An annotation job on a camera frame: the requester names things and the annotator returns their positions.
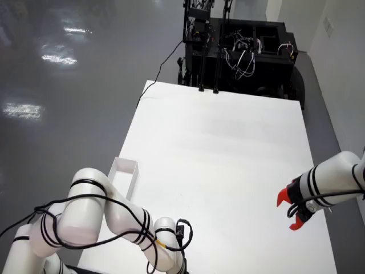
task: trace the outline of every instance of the black band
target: black band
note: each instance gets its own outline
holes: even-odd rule
[[[145,228],[145,225],[146,225],[146,212],[144,211],[144,209],[142,209],[142,210],[143,210],[143,225],[142,225],[141,233],[139,233],[136,240],[134,240],[132,242],[134,244],[136,244],[139,241],[139,239],[141,239],[141,235],[144,232],[144,228]]]
[[[59,271],[58,271],[58,274],[63,274],[63,262],[61,261],[61,258],[59,256],[58,256],[58,259],[59,259]]]
[[[171,232],[171,233],[173,233],[173,234],[175,235],[175,231],[174,231],[174,230],[172,230],[171,228],[168,228],[168,227],[161,227],[161,228],[158,228],[158,229],[156,229],[156,230],[155,230],[155,233],[158,233],[158,232],[160,232],[160,231],[168,231],[168,232]]]
[[[42,218],[40,219],[40,233],[42,234],[42,237],[44,239],[44,241],[51,247],[53,248],[58,248],[60,247],[57,246],[57,242],[53,241],[53,239],[50,237],[50,235],[48,234],[47,228],[46,228],[46,215],[43,214]]]
[[[313,172],[312,172],[312,182],[313,182],[313,186],[315,189],[315,192],[317,192],[317,195],[320,195],[321,193],[319,192],[317,183],[315,181],[315,170],[317,169],[317,166],[315,168],[313,168]],[[327,202],[324,198],[319,198],[321,200],[321,202],[323,202],[323,204],[325,204],[326,207],[331,207],[334,206],[334,204],[331,204],[329,202]]]
[[[308,183],[308,189],[311,196],[314,196],[314,192],[312,190],[312,186],[310,185],[310,175],[312,174],[314,168],[312,168],[308,173],[307,183]],[[318,199],[313,199],[317,204],[319,204],[321,207],[325,207],[322,203],[318,201]]]
[[[107,196],[107,190],[105,189],[105,187],[102,184],[100,184],[97,181],[94,181],[94,180],[91,180],[91,179],[80,179],[80,180],[74,181],[71,184],[70,188],[72,188],[73,186],[75,186],[77,184],[92,184],[95,187],[99,187],[105,193],[105,196]]]
[[[146,239],[146,235],[148,234],[148,229],[149,229],[149,223],[151,221],[151,216],[149,215],[148,211],[145,210],[145,209],[143,211],[145,211],[146,214],[147,214],[147,226],[144,228],[145,232],[144,232],[144,230],[141,231],[142,234],[143,234],[143,237],[140,240],[140,242],[138,243],[138,245],[140,245],[141,243],[143,243],[143,241]]]
[[[19,236],[14,238],[13,242],[20,241],[20,240],[29,240],[29,236]]]
[[[185,270],[185,260],[182,260],[182,265],[181,265],[181,268],[179,270],[179,272],[177,274],[182,274],[184,273],[184,270]]]
[[[358,178],[356,178],[356,176],[355,176],[355,167],[356,167],[356,166],[357,166],[357,164],[355,164],[355,165],[352,167],[352,170],[351,170],[352,177],[354,178],[354,180],[355,180],[356,184],[358,185],[359,189],[360,189],[360,190],[364,190],[364,188],[363,188],[363,187],[361,186],[361,184],[359,183]]]

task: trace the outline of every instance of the black metal frame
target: black metal frame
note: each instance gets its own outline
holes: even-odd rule
[[[185,77],[184,84],[190,86],[190,78],[192,78],[191,85],[199,87],[200,91],[203,91],[204,86],[206,86],[212,88],[214,93],[218,93],[218,89],[220,89],[256,95],[260,95],[258,90],[263,90],[262,88],[275,90],[282,86],[288,86],[298,55],[294,35],[286,31],[284,23],[234,19],[227,20],[227,14],[229,15],[230,12],[229,3],[230,0],[225,1],[222,19],[210,18],[209,21],[206,22],[208,29],[204,29],[202,37],[210,37],[210,41],[207,42],[207,39],[204,39],[204,41],[196,41],[191,39],[191,37],[188,37],[188,5],[191,5],[191,2],[190,0],[186,0],[183,36],[185,42],[185,63],[188,74],[187,77]],[[253,49],[256,62],[254,75],[250,78],[242,77],[239,81],[232,80],[231,69],[224,59],[224,47],[226,46],[225,35],[229,34],[232,28],[235,27],[252,30]],[[259,54],[256,38],[260,36],[266,37],[267,39],[268,36],[263,35],[265,32],[275,33],[274,36],[275,39],[277,39],[275,41],[277,43],[277,48],[281,44],[290,42],[294,46],[293,55],[291,56],[285,47],[281,48],[279,55],[273,52],[262,52]],[[227,51],[229,52],[230,60],[233,63],[237,63],[241,53],[229,49]],[[247,67],[250,60],[250,54],[244,55],[241,59],[240,67]]]

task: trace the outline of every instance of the white wall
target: white wall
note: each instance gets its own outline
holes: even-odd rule
[[[326,0],[282,0],[278,21],[294,33],[299,50],[309,52],[325,4]]]
[[[325,16],[334,27],[330,38]],[[310,49],[340,148],[358,156],[365,146],[364,26],[364,0],[327,0]],[[365,221],[365,202],[358,200]]]
[[[210,17],[212,17],[212,18],[223,18],[224,2],[225,2],[225,0],[215,0],[214,8],[212,8],[211,11],[210,11]],[[233,0],[232,6],[230,8],[230,17],[231,18],[233,18],[235,6],[236,6],[236,0]]]
[[[266,19],[268,21],[277,22],[282,2],[282,0],[267,0]]]

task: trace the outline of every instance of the white wire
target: white wire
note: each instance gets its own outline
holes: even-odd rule
[[[240,64],[241,59],[242,59],[242,57],[243,57],[243,55],[244,55],[244,53],[245,53],[246,51],[243,51],[243,53],[241,54],[240,59],[238,60],[237,65],[234,65],[234,66],[232,66],[232,65],[230,64],[230,57],[229,57],[229,54],[228,54],[228,52],[227,52],[227,49],[226,49],[226,48],[224,48],[224,51],[226,52],[226,61],[227,61],[228,66],[231,68],[231,70],[235,70],[235,71],[236,71],[236,74],[234,75],[234,78],[235,78],[236,80],[240,80],[240,79],[242,78],[242,76],[244,76],[244,77],[251,77],[251,76],[254,74],[255,69],[256,69],[256,64],[255,64],[255,54],[254,54],[254,53],[251,53],[251,61],[250,61],[250,63],[248,64],[248,66],[247,66],[246,70],[245,70],[245,71],[242,71],[242,70],[238,67],[238,65]],[[252,62],[253,62],[253,68],[252,68],[252,71],[251,71],[251,72],[247,72],[247,71],[248,71],[248,69],[250,68],[250,66],[251,66]]]
[[[245,37],[243,37],[242,34],[240,34],[239,32],[236,33],[236,35],[239,35],[241,37],[241,39],[245,39]]]
[[[261,41],[260,39],[257,38],[257,42],[258,42],[258,53],[261,53]]]
[[[286,45],[287,45],[287,44],[281,44],[281,45],[279,46],[279,48],[278,48],[278,55],[279,55],[279,51],[280,51],[281,47],[286,46]]]
[[[248,71],[248,69],[249,69],[249,67],[250,67],[250,65],[251,65],[251,63],[252,63],[252,61],[253,61],[253,68],[252,68],[252,72],[247,72],[247,71]],[[245,71],[241,72],[241,76],[238,78],[238,80],[240,80],[240,79],[242,78],[242,76],[244,76],[244,77],[251,77],[251,76],[254,74],[255,69],[256,69],[256,64],[255,64],[255,54],[254,54],[254,53],[252,53],[252,57],[251,57],[251,61],[250,61],[249,65],[247,66],[247,68],[246,68],[246,70],[245,70]]]
[[[245,50],[242,52],[241,57],[238,60],[237,67],[240,65],[241,59],[242,59],[243,55],[245,54],[245,52],[246,52]]]
[[[249,45],[246,43],[246,42],[244,42],[244,41],[242,41],[242,40],[238,40],[237,41],[237,44],[239,43],[239,42],[241,42],[242,44],[244,44],[245,46],[246,46],[246,49],[248,50],[249,49]]]
[[[236,48],[236,43],[237,43],[237,41],[236,41],[236,39],[235,39],[235,37],[234,37],[234,36],[232,36],[232,38],[233,38],[233,44],[234,44],[234,46],[233,46],[233,50],[232,50],[232,51],[234,51],[234,49]]]

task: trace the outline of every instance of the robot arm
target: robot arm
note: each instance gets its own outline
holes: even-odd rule
[[[118,235],[115,238],[121,236],[139,245],[157,270],[168,274],[184,273],[185,263],[176,239],[174,221],[162,217],[153,225],[148,211],[125,199],[102,172],[93,168],[78,171],[72,180],[67,200],[65,203],[54,203],[48,210],[50,214],[43,214],[33,225],[26,225],[30,240],[24,243],[28,248],[22,257],[37,261],[41,271],[46,263],[44,258],[50,261],[62,246],[82,249],[95,244],[105,214],[108,228]],[[17,261],[19,254],[11,251],[3,274],[41,273],[39,267],[14,272]]]
[[[365,194],[365,154],[360,160],[343,151],[295,178],[280,191],[277,206],[286,201],[295,215],[292,230],[300,229],[318,210]]]
[[[47,258],[37,256],[31,249],[29,235],[32,224],[21,226],[11,245],[3,273],[77,274],[68,269],[57,254]]]

